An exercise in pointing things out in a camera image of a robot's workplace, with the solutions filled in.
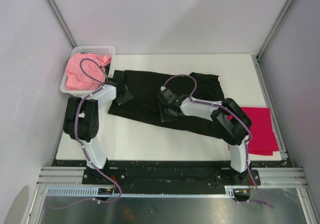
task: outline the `laundry basket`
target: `laundry basket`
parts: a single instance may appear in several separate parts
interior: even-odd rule
[[[93,53],[97,55],[109,55],[112,57],[111,59],[111,64],[113,63],[113,57],[116,52],[115,47],[110,46],[110,45],[86,45],[86,46],[78,46],[75,47],[72,52],[70,57],[72,57],[75,53]],[[67,73],[64,72],[61,84],[60,84],[60,91],[62,93],[69,93],[73,96],[76,97],[82,97],[84,95],[88,95],[92,93],[93,90],[67,90],[66,83],[68,80]]]

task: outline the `gray wall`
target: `gray wall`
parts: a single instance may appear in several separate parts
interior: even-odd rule
[[[117,54],[257,53],[285,0],[55,0],[78,45]]]
[[[320,209],[320,0],[297,0],[262,58],[287,147]]]
[[[0,223],[15,224],[54,150],[71,47],[45,0],[0,0],[0,14]]]

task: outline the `wire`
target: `wire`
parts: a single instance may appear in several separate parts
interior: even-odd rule
[[[101,82],[100,80],[97,80],[96,78],[93,78],[92,76],[90,76],[89,74],[87,74],[87,73],[85,72],[85,70],[83,69],[82,63],[83,63],[84,61],[86,61],[86,60],[95,63],[95,64],[98,66],[98,68],[101,70],[101,72],[105,75],[106,79],[108,79],[108,75],[104,72],[104,70],[100,67],[100,65],[99,65],[97,62],[95,62],[93,59],[84,58],[84,59],[82,59],[82,60],[80,61],[79,66],[80,66],[80,69],[81,69],[82,73],[83,73],[85,76],[87,76],[88,78],[94,80],[95,82],[97,82],[98,84],[101,85],[102,82]]]
[[[164,83],[163,87],[165,88],[165,86],[169,83],[169,81],[172,80],[172,79],[174,79],[174,78],[176,78],[176,77],[189,77],[189,78],[191,78],[191,79],[193,80],[195,87],[193,88],[193,90],[191,91],[191,93],[190,93],[190,95],[189,95],[189,99],[190,99],[190,101],[192,101],[192,96],[193,96],[193,94],[195,93],[198,84],[197,84],[197,81],[195,80],[195,78],[193,78],[193,77],[190,76],[190,75],[178,74],[178,75],[171,76],[171,77],[168,78],[167,81]]]
[[[246,201],[238,201],[236,197],[234,197],[234,200],[236,201],[237,204],[241,204],[241,203],[261,203],[264,204],[266,206],[268,206],[268,204],[266,202],[260,201],[260,200],[246,200]]]
[[[227,109],[226,107],[220,105],[220,104],[217,104],[217,103],[213,103],[213,102],[206,102],[206,101],[201,101],[201,100],[197,100],[197,99],[194,99],[192,97],[193,93],[195,92],[196,88],[197,88],[197,81],[191,77],[190,75],[185,75],[185,74],[181,74],[181,75],[174,75],[172,77],[170,77],[163,85],[163,87],[166,86],[166,84],[173,78],[175,77],[179,77],[179,76],[185,76],[185,77],[189,77],[191,78],[193,81],[194,81],[194,89],[193,91],[191,92],[190,96],[189,96],[189,99],[191,102],[194,102],[194,103],[199,103],[199,104],[204,104],[204,105],[209,105],[209,106],[214,106],[214,107],[218,107],[218,108],[221,108],[223,109],[224,111],[228,112],[230,115],[232,115],[242,126],[243,128],[246,130],[246,132],[248,133],[249,135],[249,138],[247,140],[245,140],[244,142],[244,147],[245,147],[245,165],[246,165],[246,168],[248,170],[248,173],[249,173],[249,176],[253,182],[253,185],[255,186],[255,189],[257,190],[257,192],[259,193],[260,197],[263,199],[263,201],[260,201],[260,200],[251,200],[251,202],[254,202],[254,203],[263,203],[265,205],[267,205],[269,208],[273,209],[274,207],[269,204],[269,202],[265,199],[265,197],[263,196],[263,194],[261,193],[261,191],[259,190],[253,176],[252,176],[252,173],[251,173],[251,170],[250,170],[250,166],[249,166],[249,149],[248,149],[248,142],[250,142],[253,138],[252,136],[252,133],[250,131],[250,129],[246,126],[246,124],[235,114],[233,113],[232,111],[230,111],[229,109]]]
[[[116,183],[118,183],[118,181],[116,180],[116,177],[115,176],[111,176],[111,178],[116,182]]]
[[[251,179],[249,178],[249,184],[250,184],[250,190],[252,190],[253,188],[255,188],[253,181],[251,181]]]
[[[89,201],[89,200],[93,200],[93,199],[92,199],[92,198],[81,199],[81,200],[79,200],[79,201],[77,201],[77,202],[75,202],[75,203],[72,203],[72,204],[67,205],[67,206],[64,206],[64,207],[59,207],[59,208],[53,207],[53,206],[49,203],[49,201],[47,201],[46,204],[47,204],[47,206],[48,206],[49,208],[51,208],[51,209],[53,209],[53,210],[64,210],[64,209],[71,208],[71,207],[73,207],[73,206],[75,206],[75,205],[77,205],[77,204],[79,204],[79,203],[82,203],[82,202],[84,202],[84,201]]]

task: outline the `black pants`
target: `black pants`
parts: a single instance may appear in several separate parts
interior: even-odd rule
[[[120,106],[113,102],[108,113],[160,127],[188,130],[220,138],[213,123],[203,118],[187,116],[171,122],[161,122],[157,95],[160,92],[160,87],[172,75],[126,70],[124,76],[124,82],[133,99]],[[208,101],[223,101],[225,99],[218,76],[201,73],[191,73],[190,76],[196,79],[198,86],[193,95],[194,98]],[[177,77],[166,86],[179,97],[182,94],[189,95],[194,88],[194,82],[188,77]]]

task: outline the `white table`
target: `white table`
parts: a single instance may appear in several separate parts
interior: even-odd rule
[[[265,107],[255,67],[249,54],[116,55],[114,70],[141,70],[167,74],[198,72],[219,75],[225,97],[239,106]],[[110,104],[99,110],[98,139],[109,160],[226,161],[227,144],[213,137],[157,127],[108,114]],[[253,161],[279,161],[272,156],[250,154]],[[84,160],[82,148],[63,133],[57,160]]]

